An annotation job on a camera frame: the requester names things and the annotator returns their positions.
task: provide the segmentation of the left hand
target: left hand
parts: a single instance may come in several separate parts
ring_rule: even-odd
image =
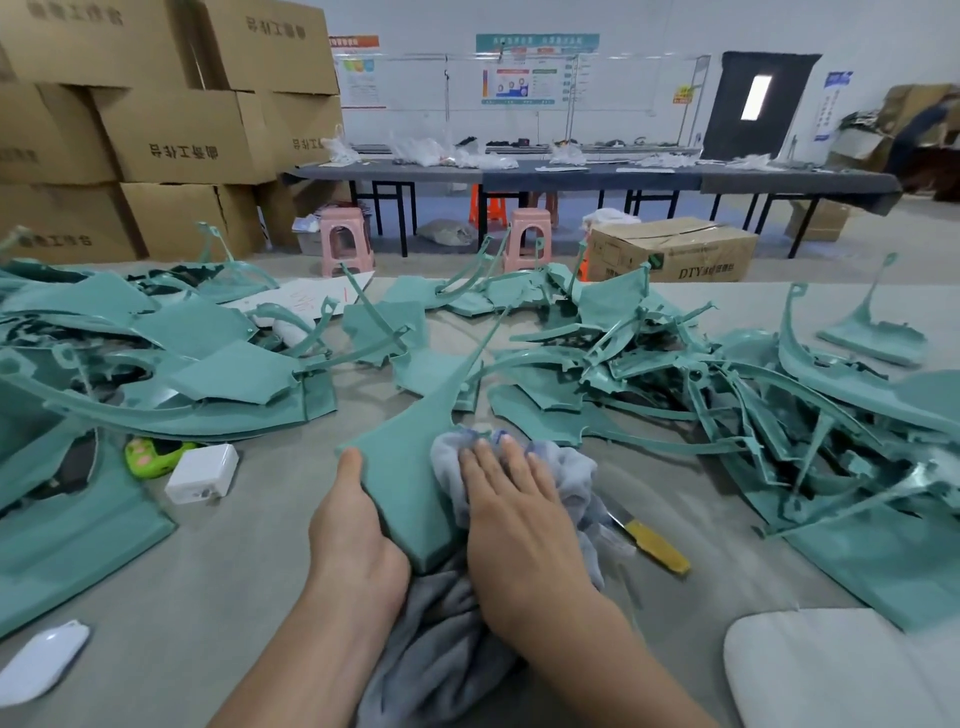
[[[380,531],[376,506],[360,487],[362,469],[360,450],[344,450],[333,487],[310,521],[304,593],[336,595],[351,609],[370,606],[392,624],[410,584],[410,562]]]

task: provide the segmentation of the gray tabletop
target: gray tabletop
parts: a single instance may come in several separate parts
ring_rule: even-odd
[[[590,164],[584,170],[538,172],[549,167],[543,159],[520,159],[515,169],[459,169],[395,164],[388,160],[358,162],[345,167],[321,164],[298,167],[291,180],[347,180],[353,182],[464,182],[483,184],[488,192],[558,192],[575,190],[699,190],[705,194],[804,194],[885,215],[900,199],[900,183],[893,175],[862,171],[814,172],[807,169],[731,169],[712,164],[681,167],[672,172],[617,172],[622,164]]]
[[[390,285],[375,279],[375,300]],[[655,285],[692,309],[713,300],[701,317],[706,333],[737,327],[776,328],[787,283]],[[803,339],[852,309],[866,286],[811,285],[796,306]],[[907,320],[930,339],[929,367],[956,366],[953,313],[960,288],[884,286],[875,314]],[[536,328],[517,314],[494,337]],[[471,351],[491,322],[431,314],[432,344]],[[330,343],[345,346],[335,330]],[[824,348],[826,344],[818,342]],[[881,371],[889,372],[882,366]],[[218,505],[169,506],[180,523],[170,538],[113,576],[0,643],[0,665],[39,630],[80,619],[93,627],[89,644],[65,679],[38,701],[0,713],[4,728],[200,728],[251,666],[293,604],[307,567],[306,527],[329,488],[334,448],[408,406],[390,368],[340,368],[334,374],[340,409],[299,427],[242,443],[230,494]],[[496,382],[491,376],[484,386]],[[481,396],[465,422],[501,426]],[[679,435],[630,418],[628,431],[662,439]],[[761,541],[760,518],[709,458],[677,459],[587,440],[600,463],[596,487],[635,511],[692,562],[681,581],[640,555],[629,571],[642,601],[636,622],[647,643],[686,689],[720,721],[739,724],[721,648],[727,628],[757,612],[798,607],[852,607],[857,602],[781,540]],[[629,609],[616,575],[608,593]],[[508,681],[459,725],[572,726],[558,698],[528,673]]]

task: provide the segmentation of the white plastic bag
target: white plastic bag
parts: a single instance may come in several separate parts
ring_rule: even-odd
[[[337,124],[334,132],[335,135],[332,139],[320,140],[320,143],[330,152],[330,161],[334,164],[353,164],[360,161],[360,155],[347,144],[343,125]]]
[[[574,165],[586,164],[587,155],[585,155],[580,147],[576,144],[567,142],[559,147],[556,144],[551,144],[550,163]]]
[[[453,150],[453,161],[467,169],[517,169],[519,166],[516,159],[487,154],[487,146],[477,146],[475,141]]]
[[[692,167],[697,160],[690,155],[678,155],[673,152],[657,152],[656,154],[638,159],[634,162],[640,167],[662,167],[676,169],[678,167]]]
[[[417,228],[417,235],[449,248],[465,248],[477,239],[477,229],[459,220],[431,220]]]
[[[612,207],[601,207],[595,212],[591,212],[589,215],[584,215],[584,224],[581,226],[585,231],[590,232],[590,230],[595,225],[600,225],[602,223],[639,223],[643,222],[640,218],[635,215],[628,215],[626,212],[621,212],[618,209],[613,209]]]
[[[388,146],[394,155],[394,161],[418,164],[421,167],[436,167],[450,159],[450,154],[436,139],[414,139],[409,136],[394,139],[391,133]]]

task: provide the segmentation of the orange stool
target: orange stool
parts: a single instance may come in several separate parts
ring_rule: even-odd
[[[529,229],[539,230],[543,238],[543,248],[537,255],[523,255],[520,241],[523,233]],[[553,246],[550,240],[550,212],[542,207],[518,207],[514,210],[510,226],[510,238],[507,240],[507,252],[503,256],[503,272],[512,273],[528,268],[536,268],[552,259]]]
[[[341,257],[337,228],[343,228],[353,235],[353,257]],[[373,270],[373,249],[364,227],[363,212],[359,207],[332,207],[321,212],[320,242],[324,251],[321,267],[325,277],[332,278],[341,263],[346,263],[348,268],[354,268],[360,273]]]
[[[479,226],[480,213],[477,210],[477,198],[479,197],[477,193],[477,185],[473,186],[473,191],[470,193],[470,217],[469,221],[471,225]],[[487,198],[487,221],[496,220],[501,223],[504,227],[507,227],[507,201],[502,197],[488,197]]]

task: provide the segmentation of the gray floor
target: gray floor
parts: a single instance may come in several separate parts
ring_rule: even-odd
[[[712,196],[684,193],[678,215],[707,219]],[[465,220],[469,199],[463,196],[441,197],[418,195],[420,224],[438,217]],[[723,198],[718,220],[741,226],[749,196],[731,195]],[[515,203],[510,201],[508,209]],[[611,193],[606,206],[622,208],[623,196]],[[374,235],[377,274],[381,276],[424,275],[446,277],[456,272],[464,261],[456,253],[471,253],[475,249],[445,249],[414,236],[409,238],[410,256],[403,258],[399,251],[399,227],[396,204],[384,203],[382,209],[384,236]],[[575,250],[580,239],[581,220],[596,209],[596,196],[573,193],[561,197],[561,225],[554,232],[562,250]],[[640,217],[657,220],[666,217],[667,203],[643,203]],[[787,260],[790,239],[783,234],[790,219],[792,206],[788,202],[774,203],[766,229],[760,237],[755,258],[746,280],[782,281],[808,280],[821,283],[867,282],[873,279],[883,258],[891,252],[900,253],[900,261],[887,274],[887,282],[897,283],[954,283],[960,277],[960,206],[934,203],[919,197],[904,198],[887,217],[858,211],[844,228],[835,243],[804,242],[798,257]],[[492,231],[500,230],[492,226]],[[269,254],[268,267],[280,275],[302,275],[315,269],[314,258],[299,255]],[[572,255],[558,255],[556,260],[572,263]]]

